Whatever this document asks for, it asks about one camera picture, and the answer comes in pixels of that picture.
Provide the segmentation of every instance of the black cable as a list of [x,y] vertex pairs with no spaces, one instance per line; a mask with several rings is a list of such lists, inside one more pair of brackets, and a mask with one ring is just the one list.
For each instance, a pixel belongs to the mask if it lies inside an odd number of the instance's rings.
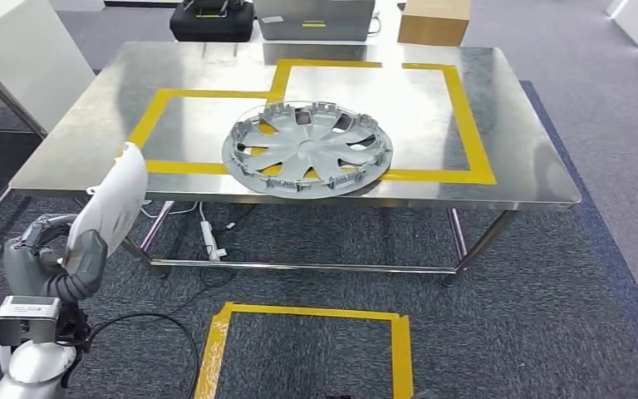
[[375,17],[373,17],[373,18],[371,19],[371,21],[373,21],[374,19],[378,22],[378,30],[377,30],[377,31],[373,31],[373,32],[369,31],[369,32],[368,32],[368,34],[369,34],[369,35],[376,35],[376,34],[378,34],[378,33],[380,33],[380,30],[383,28],[383,22],[381,22],[381,21],[380,21],[380,17],[375,16]]
[[183,325],[181,322],[179,322],[175,318],[172,318],[166,314],[161,314],[161,313],[125,314],[123,316],[114,318],[112,320],[109,320],[108,322],[101,324],[98,328],[92,331],[89,337],[87,338],[87,344],[90,346],[94,342],[94,338],[96,338],[96,336],[99,335],[99,333],[101,333],[105,328],[109,327],[111,324],[118,323],[129,318],[142,318],[142,317],[164,318],[166,320],[169,320],[175,325],[177,325],[177,327],[179,327],[184,333],[184,335],[187,337],[187,340],[189,341],[189,345],[192,347],[192,351],[194,353],[194,364],[196,365],[196,368],[194,369],[194,375],[192,376],[192,384],[189,388],[189,393],[185,397],[187,397],[188,399],[193,399],[194,391],[197,388],[197,376],[199,374],[199,370],[201,369],[201,358],[199,357],[199,349],[197,348],[197,343],[194,341],[194,337],[192,336],[192,333],[185,327],[185,325]]
[[[206,254],[204,252],[204,249],[201,249],[200,251],[197,252],[197,256],[196,256],[197,260],[201,260],[202,254]],[[193,294],[191,297],[189,297],[189,299],[184,301],[184,303],[179,305],[177,308],[175,308],[171,312],[167,312],[166,314],[167,315],[172,315],[172,314],[175,314],[175,313],[179,312],[183,308],[187,307],[187,305],[189,305],[190,303],[194,302],[195,299],[199,298],[199,296],[201,296],[201,294],[206,293],[207,291],[209,291],[212,288],[221,288],[221,287],[225,286],[226,284],[231,283],[233,281],[233,279],[236,278],[236,275],[238,274],[238,270],[235,270],[235,269],[230,269],[229,270],[229,269],[223,269],[223,268],[216,268],[216,270],[228,271],[229,272],[228,278],[223,280],[221,283],[208,283],[206,278],[207,278],[207,272],[209,271],[209,269],[200,268],[199,269],[199,279],[201,280],[202,288],[199,291],[197,291],[195,294]]]

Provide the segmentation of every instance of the electrical wire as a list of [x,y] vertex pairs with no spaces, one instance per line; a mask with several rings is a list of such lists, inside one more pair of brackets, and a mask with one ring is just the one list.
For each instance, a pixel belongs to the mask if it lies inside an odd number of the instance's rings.
[[207,221],[207,217],[204,216],[204,202],[199,203],[199,215],[202,217],[203,222]]
[[[198,251],[198,252],[197,252],[196,259],[197,259],[197,260],[201,260],[201,258],[202,258],[202,254],[206,254],[208,251],[209,251],[209,250],[208,250],[208,249],[206,249],[206,252],[204,252],[204,249],[201,249],[200,251]],[[245,252],[243,252],[241,249],[234,249],[234,248],[230,248],[230,249],[227,249],[227,251],[230,251],[230,252],[237,251],[237,252],[241,253],[241,254],[243,255],[243,262],[245,262],[245,261],[246,261],[246,253],[245,253]],[[203,293],[206,293],[206,292],[207,292],[207,291],[209,291],[210,289],[213,289],[213,288],[221,288],[221,287],[224,287],[225,285],[227,285],[227,284],[231,283],[231,282],[232,282],[232,281],[236,278],[236,276],[238,275],[238,270],[233,269],[233,268],[231,268],[231,269],[225,269],[225,268],[215,268],[215,270],[218,270],[218,271],[222,271],[222,270],[223,270],[224,272],[228,272],[228,277],[227,277],[225,280],[222,280],[220,283],[210,283],[210,282],[207,280],[207,277],[208,277],[207,272],[208,272],[209,270],[213,270],[213,269],[209,269],[209,268],[201,268],[201,269],[199,270],[199,278],[200,278],[201,283],[202,283],[202,288],[201,288],[199,291],[197,291],[197,293],[195,293],[194,295],[192,295],[191,297],[189,297],[189,299],[187,299],[186,301],[184,301],[184,303],[182,303],[181,305],[179,305],[177,308],[175,308],[175,309],[174,309],[174,310],[172,310],[171,312],[167,312],[166,314],[167,314],[168,316],[170,316],[170,315],[172,315],[172,314],[175,314],[175,313],[179,312],[179,311],[180,311],[180,310],[182,310],[183,308],[186,308],[186,307],[187,307],[190,303],[194,302],[194,300],[195,300],[195,299],[199,298],[199,296],[201,296]]]
[[[143,205],[149,205],[152,201],[143,201]],[[188,214],[189,212],[194,212],[195,209],[197,209],[197,205],[199,204],[199,202],[195,202],[194,205],[192,205],[192,208],[189,209],[185,209],[185,210],[177,210],[175,212],[170,212],[168,214],[168,216],[172,216],[174,214]],[[145,210],[145,208],[140,207],[140,212],[142,212],[145,216],[151,218],[151,219],[157,219],[158,216],[160,216],[159,214],[149,214],[148,211]]]
[[189,345],[192,347],[192,352],[194,354],[194,364],[196,365],[196,368],[194,369],[194,375],[192,376],[192,383],[190,384],[189,391],[187,395],[185,395],[184,397],[187,397],[188,399],[193,399],[194,391],[196,390],[196,387],[197,387],[197,375],[199,374],[199,370],[201,368],[201,359],[199,357],[199,349],[197,348],[197,343],[194,341],[194,337],[192,336],[192,333],[190,332],[190,330],[187,327],[185,327],[185,325],[183,325],[180,321],[176,320],[175,318],[172,318],[162,313],[125,314],[118,318],[111,319],[108,322],[102,323],[99,327],[95,328],[94,331],[92,331],[89,337],[87,338],[87,342],[89,343],[89,345],[91,345],[94,342],[94,338],[96,338],[96,336],[99,335],[99,333],[101,333],[105,328],[109,327],[111,324],[115,324],[129,318],[142,318],[142,317],[163,318],[165,320],[168,320],[174,323],[175,325],[177,325],[177,327],[179,327],[184,333],[184,335],[187,337],[187,341],[189,342]]
[[369,35],[377,35],[378,33],[380,33],[380,30],[383,28],[383,22],[380,21],[380,17],[376,15],[371,19],[371,21],[374,19],[378,22],[378,30],[374,32],[368,31]]

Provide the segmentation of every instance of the yellow tape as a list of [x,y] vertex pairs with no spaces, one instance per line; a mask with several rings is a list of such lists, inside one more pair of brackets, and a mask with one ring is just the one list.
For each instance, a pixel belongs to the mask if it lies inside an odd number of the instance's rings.
[[394,399],[411,399],[415,394],[412,380],[412,343],[410,319],[397,318],[390,323],[392,341],[392,395]]
[[390,322],[393,398],[410,399],[413,395],[410,320],[407,316],[401,317],[398,313],[365,310],[247,305],[226,302],[221,311],[212,317],[209,325],[209,336],[202,357],[202,368],[197,379],[197,390],[194,393],[195,399],[214,399],[216,396],[218,376],[223,362],[223,350],[228,336],[228,325],[231,323],[231,313],[233,312],[359,318]]
[[370,320],[396,320],[397,313],[369,312],[365,310],[346,310],[329,308],[297,308],[288,306],[242,305],[235,303],[233,312],[294,314],[297,316],[323,316],[327,318],[365,318]]
[[480,185],[495,185],[495,176],[490,169],[490,163],[488,162],[488,155],[483,148],[483,142],[480,140],[480,133],[478,127],[475,124],[473,112],[469,104],[469,99],[466,96],[466,91],[463,85],[461,85],[461,79],[459,78],[459,71],[455,65],[442,65],[442,64],[418,64],[418,63],[405,63],[402,64],[404,69],[426,69],[433,71],[442,71],[444,73],[444,79],[446,80],[446,89],[449,91],[449,97],[451,98],[451,105],[454,108],[454,118],[456,120],[456,126],[461,136],[461,141],[464,145],[464,152],[466,154],[466,160],[469,163],[471,179],[474,183]]
[[150,173],[199,173],[206,175],[227,175],[223,164],[216,162],[183,162],[181,160],[147,160],[145,166]]
[[[148,105],[148,109],[129,136],[129,141],[143,147],[148,136],[155,128],[157,120],[167,106],[169,98],[181,97],[214,97],[214,98],[264,98],[267,103],[279,102],[284,99],[292,67],[355,67],[381,68],[379,62],[364,61],[333,61],[333,60],[302,60],[281,59],[277,61],[275,75],[272,79],[270,91],[210,91],[159,89]],[[404,63],[404,69],[442,71],[446,81],[449,97],[454,108],[454,119],[458,127],[459,136],[464,146],[464,153],[469,164],[469,170],[407,170],[390,169],[385,172],[381,180],[398,181],[435,181],[440,183],[495,185],[497,181],[490,169],[488,156],[480,140],[480,133],[470,109],[468,97],[459,78],[456,66],[444,64]],[[212,162],[183,162],[168,160],[147,161],[148,171],[151,173],[180,173],[180,174],[227,174],[225,166]],[[279,166],[271,166],[265,170],[269,175],[276,175]],[[316,173],[307,174],[316,177]]]
[[285,61],[277,60],[275,76],[272,77],[272,83],[270,84],[270,96],[267,98],[268,104],[280,102],[285,98],[285,90],[287,89],[287,82],[290,80],[290,70],[292,69],[292,64]]
[[224,304],[221,311],[211,318],[194,399],[214,399],[216,397],[216,386],[223,362],[223,350],[226,348],[228,325],[231,323],[231,304]]
[[171,96],[194,98],[267,98],[267,91],[166,89]]
[[140,149],[143,148],[148,136],[153,132],[155,124],[158,123],[158,119],[163,115],[168,100],[169,91],[159,89],[153,96],[153,100],[148,104],[148,108],[143,113],[138,124],[135,125],[135,128],[128,136],[128,141],[137,145]]
[[368,61],[335,61],[335,60],[302,60],[285,58],[277,61],[277,64],[284,67],[344,67],[344,68],[382,68],[380,62]]

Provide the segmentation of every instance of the gray carpet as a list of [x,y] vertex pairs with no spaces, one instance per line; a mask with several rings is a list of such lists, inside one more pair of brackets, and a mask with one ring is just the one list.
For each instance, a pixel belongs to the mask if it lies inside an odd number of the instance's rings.
[[473,0],[465,46],[500,47],[547,105],[638,283],[638,47],[612,0]]
[[[0,184],[34,143],[26,135],[0,135]],[[205,205],[217,226],[245,209]],[[53,210],[76,207],[63,199],[13,197],[0,213],[0,237],[19,234]],[[468,241],[494,216],[464,212]],[[141,218],[134,236],[140,239],[149,225]],[[441,288],[435,276],[242,271],[175,316],[194,330],[202,347],[209,318],[224,301],[397,312],[410,316],[417,392],[432,390],[439,399],[638,398],[638,335],[628,322],[629,303],[620,301],[609,265],[598,260],[585,228],[576,212],[523,214],[451,289]],[[176,216],[152,251],[191,257],[200,240],[198,215]],[[454,259],[448,221],[438,209],[259,205],[219,241],[239,260]],[[159,280],[118,251],[104,287],[84,308],[93,323],[129,312],[170,312],[204,284],[228,277],[223,270],[176,268]],[[0,301],[6,293],[0,263]],[[388,342],[381,322],[234,315],[216,397],[389,398]],[[171,324],[122,323],[97,338],[74,377],[71,397],[180,398],[192,364],[184,336]]]

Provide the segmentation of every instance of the white table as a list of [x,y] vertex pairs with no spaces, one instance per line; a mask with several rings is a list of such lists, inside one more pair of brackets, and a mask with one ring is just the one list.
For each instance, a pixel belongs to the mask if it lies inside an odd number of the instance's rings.
[[94,77],[47,0],[0,0],[0,106],[31,132],[44,138]]

